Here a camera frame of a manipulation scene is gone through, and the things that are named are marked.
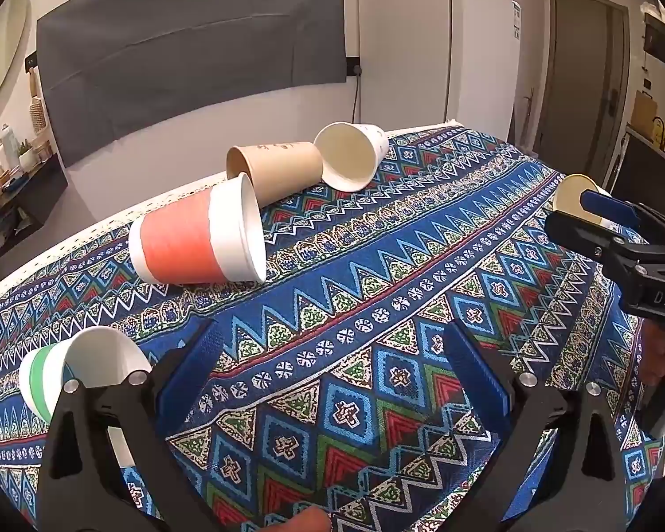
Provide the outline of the person's hand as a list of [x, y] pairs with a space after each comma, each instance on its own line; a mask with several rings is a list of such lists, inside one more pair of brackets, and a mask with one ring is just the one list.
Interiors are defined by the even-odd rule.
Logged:
[[642, 346], [640, 381], [647, 386], [657, 386], [665, 377], [665, 323], [645, 320], [642, 327]]

